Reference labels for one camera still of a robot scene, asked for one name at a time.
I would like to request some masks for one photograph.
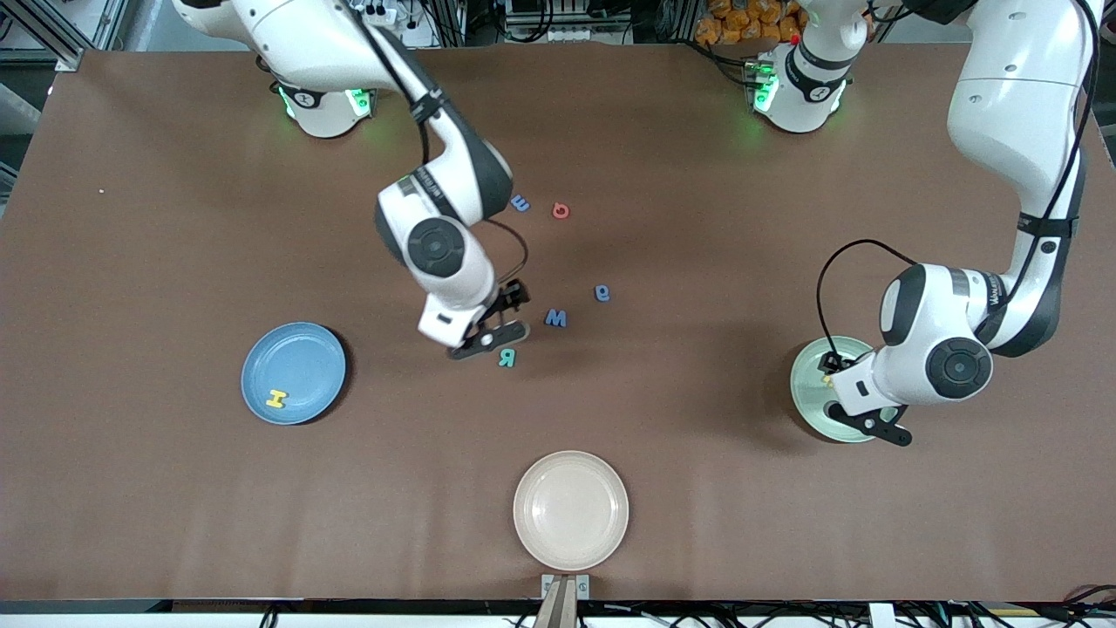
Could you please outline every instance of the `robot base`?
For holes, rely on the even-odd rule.
[[[780,74],[787,65],[787,55],[793,50],[790,44],[780,44],[770,52],[759,56],[759,60],[775,69],[768,75],[767,84],[756,90],[752,96],[752,107],[783,131],[790,133],[809,133],[817,131],[826,119],[840,106],[840,96],[847,81],[841,81],[834,89],[818,87],[818,102],[809,102],[795,87],[790,79]]]
[[[872,351],[870,346],[845,337],[834,337],[834,345],[837,346],[837,352],[841,355],[841,358],[849,360],[856,360]],[[795,399],[795,408],[810,427],[826,438],[839,443],[873,441],[874,437],[826,416],[826,406],[837,402],[837,394],[826,381],[826,375],[818,369],[821,358],[828,351],[829,344],[821,338],[806,346],[795,359],[795,366],[790,369],[790,396]],[[882,418],[891,422],[896,414],[895,409],[888,408]]]
[[[348,133],[362,119],[372,117],[376,107],[375,89],[318,95],[280,87],[279,95],[287,104],[287,116],[308,135],[324,139]]]

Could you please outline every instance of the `green indicator light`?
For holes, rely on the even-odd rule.
[[[767,112],[771,108],[771,100],[775,99],[775,93],[778,90],[779,77],[772,76],[771,81],[756,93],[756,108],[761,112]]]
[[[345,95],[348,96],[349,105],[353,106],[353,113],[358,117],[368,115],[368,96],[365,96],[364,89],[349,89],[345,91]]]
[[[829,113],[834,113],[835,110],[837,110],[837,107],[840,106],[840,95],[845,93],[846,85],[848,85],[848,83],[843,80],[840,87],[837,88],[837,93],[834,94],[834,104],[829,108]]]
[[[287,93],[282,90],[282,87],[279,88],[279,95],[282,97],[282,103],[287,105],[287,115],[290,116],[291,119],[294,119],[295,109],[290,108],[290,100],[287,99]]]

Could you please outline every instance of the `black cable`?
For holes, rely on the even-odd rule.
[[[679,628],[679,625],[686,619],[693,619],[698,624],[701,624],[703,628],[713,628],[704,619],[698,617],[696,615],[683,615],[682,617],[675,619],[674,624],[671,624],[671,628]]]
[[[271,605],[260,618],[260,628],[276,628],[279,625],[279,605]]]
[[[837,622],[834,621],[833,619],[826,619],[820,615],[811,615],[810,617],[817,619],[818,621],[825,624],[826,626],[829,626],[829,628],[840,628],[840,626],[838,626]]]
[[[431,30],[437,32],[439,46],[442,48],[449,48],[449,46],[446,46],[448,39],[455,45],[458,39],[456,35],[452,28],[442,22],[442,19],[437,17],[437,11],[431,9],[426,0],[419,0],[419,4],[422,7],[423,12],[426,13],[427,19],[430,19],[430,23],[432,26]]]
[[[930,603],[911,602],[911,606],[924,612],[939,628],[951,628],[950,624],[945,621],[944,615],[939,613],[937,609],[930,606]]]
[[[1091,598],[1093,596],[1096,596],[1097,593],[1104,593],[1105,591],[1116,591],[1116,584],[1101,584],[1099,587],[1091,587],[1074,596],[1072,598],[1066,598],[1065,603],[1076,605],[1078,602],[1084,601],[1086,598]]]
[[[723,65],[721,65],[721,61],[713,61],[713,65],[716,66],[716,69],[721,70],[721,75],[728,78],[729,81],[740,85],[741,87],[751,87],[753,85],[760,85],[758,80],[744,80],[743,78],[737,78],[735,76],[732,76],[732,74],[730,74],[729,70],[725,69]]]
[[[867,0],[867,1],[868,1],[868,15],[872,16],[872,21],[876,23],[895,23],[904,18],[908,18],[914,15],[914,11],[910,9],[907,9],[905,13],[903,12],[903,9],[899,9],[899,12],[896,13],[894,18],[882,18],[876,15],[875,1],[874,0]]]
[[[1008,624],[1007,621],[1004,621],[1003,619],[1001,619],[1001,618],[1000,618],[1000,616],[998,616],[998,615],[995,615],[994,612],[992,612],[991,610],[989,610],[989,609],[988,609],[988,607],[985,607],[984,605],[982,605],[982,603],[980,603],[980,602],[969,602],[969,603],[970,603],[970,605],[971,605],[971,606],[972,606],[973,608],[975,608],[977,610],[979,610],[980,612],[982,612],[982,613],[984,613],[984,615],[987,615],[987,616],[991,617],[991,618],[992,618],[992,621],[995,621],[997,624],[999,624],[999,625],[1000,625],[1000,626],[1002,626],[1003,628],[1016,628],[1016,627],[1014,627],[1014,626],[1012,626],[1011,624]]]
[[[550,31],[550,27],[555,23],[555,3],[554,0],[547,0],[543,4],[540,0],[539,2],[539,26],[531,30],[531,33],[526,38],[520,39],[514,35],[511,35],[506,29],[500,26],[500,18],[494,12],[492,13],[492,25],[497,27],[498,30],[502,31],[503,36],[518,44],[533,44],[539,39],[542,39],[547,32]]]
[[[353,16],[353,19],[356,20],[356,29],[364,36],[365,41],[368,42],[368,47],[371,47],[372,51],[376,54],[376,58],[379,59],[384,69],[386,69],[387,74],[392,76],[392,80],[395,81],[400,91],[403,93],[403,97],[407,100],[407,108],[414,107],[415,99],[411,97],[411,94],[403,86],[403,79],[400,78],[400,73],[395,71],[395,68],[392,67],[391,61],[387,60],[387,55],[385,55],[384,50],[381,49],[379,44],[373,39],[372,33],[368,32],[367,28],[365,28],[364,19],[360,17],[360,11],[349,7],[349,13]],[[416,126],[419,127],[419,139],[422,142],[422,164],[426,165],[430,163],[430,136],[426,134],[426,125],[424,123],[417,123]]]
[[[499,226],[500,229],[503,229],[504,231],[511,233],[511,236],[516,238],[516,241],[519,242],[519,248],[523,249],[523,257],[519,260],[519,263],[514,264],[511,268],[511,270],[508,270],[507,272],[501,274],[500,279],[497,281],[498,283],[503,283],[510,279],[513,279],[516,274],[518,274],[519,271],[522,270],[525,265],[527,265],[527,258],[530,257],[531,249],[530,247],[527,245],[527,240],[523,238],[523,235],[519,234],[519,231],[512,229],[511,226],[504,224],[503,222],[500,222],[494,218],[485,218],[484,221],[488,222],[489,224],[492,224],[493,226]]]
[[[972,605],[965,605],[965,613],[969,615],[969,624],[972,628],[984,628],[984,622],[977,617],[977,611],[973,610]]]
[[[698,44],[696,41],[693,41],[691,39],[668,39],[666,41],[666,44],[682,44],[683,46],[689,47],[691,50],[698,52],[699,55],[705,57],[706,59],[709,59],[711,61],[721,62],[721,64],[724,64],[727,66],[744,67],[744,60],[743,59],[733,59],[731,57],[722,57],[722,56],[718,55],[716,52],[713,52],[712,49],[710,49],[710,48],[703,48],[700,44]]]
[[[918,622],[918,618],[915,617],[913,612],[911,612],[911,609],[903,606],[903,602],[895,602],[895,608],[898,609],[901,613],[906,616],[907,619],[913,621],[916,628],[923,628],[922,624]]]
[[[776,618],[776,613],[779,612],[779,611],[781,611],[781,610],[783,610],[783,609],[781,609],[781,608],[771,609],[771,612],[767,617],[764,617],[763,619],[761,619],[759,624],[757,624],[756,626],[752,626],[752,628],[763,628],[764,626],[767,626],[768,624],[770,624]]]
[[[815,290],[814,298],[815,298],[815,303],[818,306],[818,322],[821,323],[821,332],[826,335],[826,340],[829,342],[829,349],[833,350],[833,352],[834,352],[835,356],[839,356],[839,354],[837,354],[837,346],[834,345],[834,337],[829,334],[829,326],[826,325],[825,311],[821,310],[821,282],[826,278],[826,270],[829,269],[829,265],[834,262],[835,259],[837,259],[837,257],[840,253],[845,252],[846,250],[848,250],[848,249],[850,249],[853,247],[857,247],[857,245],[860,245],[860,244],[874,244],[874,245],[877,245],[877,247],[886,250],[887,252],[894,254],[895,257],[902,259],[903,261],[906,261],[911,265],[914,265],[915,263],[917,263],[917,261],[915,261],[914,259],[911,259],[910,257],[907,257],[907,255],[903,254],[902,252],[895,250],[891,245],[888,245],[888,244],[886,244],[886,243],[884,243],[884,242],[882,242],[879,240],[872,239],[872,238],[865,238],[865,239],[860,239],[860,240],[853,240],[852,242],[848,242],[847,244],[840,247],[839,249],[837,249],[836,251],[834,251],[833,254],[829,255],[829,259],[827,259],[826,262],[825,262],[825,264],[821,267],[821,271],[818,272],[818,286],[817,286],[817,289]]]
[[[1074,134],[1074,144],[1069,149],[1069,156],[1066,158],[1066,167],[1061,171],[1061,177],[1058,180],[1058,186],[1055,187],[1054,194],[1050,196],[1050,202],[1047,203],[1046,211],[1042,212],[1041,218],[1035,223],[1036,232],[1042,232],[1043,226],[1046,226],[1046,221],[1050,219],[1050,214],[1054,212],[1055,205],[1058,203],[1058,197],[1061,196],[1061,191],[1066,187],[1066,182],[1069,180],[1069,173],[1074,168],[1074,163],[1079,162],[1078,155],[1081,148],[1081,137],[1085,135],[1085,126],[1089,122],[1089,110],[1093,109],[1093,97],[1096,93],[1097,85],[1097,69],[1100,65],[1100,35],[1097,32],[1100,30],[1100,26],[1097,25],[1096,18],[1093,16],[1093,11],[1085,3],[1085,0],[1072,0],[1078,9],[1085,15],[1085,19],[1089,25],[1089,33],[1093,37],[1093,58],[1089,60],[1089,69],[1085,75],[1085,107],[1081,110],[1080,119],[1077,123],[1077,131]],[[992,320],[992,316],[995,312],[1003,310],[1008,305],[1011,303],[1011,299],[1016,297],[1016,292],[1019,290],[1019,286],[1022,284],[1023,278],[1027,276],[1027,270],[1031,265],[1031,260],[1035,258],[1035,251],[1039,248],[1039,240],[1041,238],[1035,235],[1031,238],[1031,244],[1027,249],[1027,257],[1023,258],[1023,263],[1019,268],[1019,274],[1016,276],[1016,282],[1008,290],[1008,296],[1000,302],[995,309],[989,311],[989,316],[977,327],[975,335],[980,338],[981,332],[989,321]]]

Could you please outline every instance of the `light green plate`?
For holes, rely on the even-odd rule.
[[[834,345],[837,352],[843,358],[856,360],[860,356],[872,351],[872,347],[856,339],[846,337],[834,337]],[[829,385],[821,380],[825,374],[818,370],[821,357],[829,351],[829,344],[820,338],[805,349],[795,359],[795,366],[790,369],[790,396],[795,399],[795,407],[798,414],[810,424],[810,427],[818,431],[822,436],[839,441],[840,443],[865,443],[875,438],[860,434],[859,431],[839,424],[826,416],[826,404],[837,402],[837,394]],[[895,409],[884,410],[881,418],[893,421]]]

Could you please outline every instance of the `white plate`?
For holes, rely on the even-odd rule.
[[[513,518],[523,548],[559,571],[605,561],[627,531],[627,491],[608,463],[558,452],[531,465],[516,489]]]

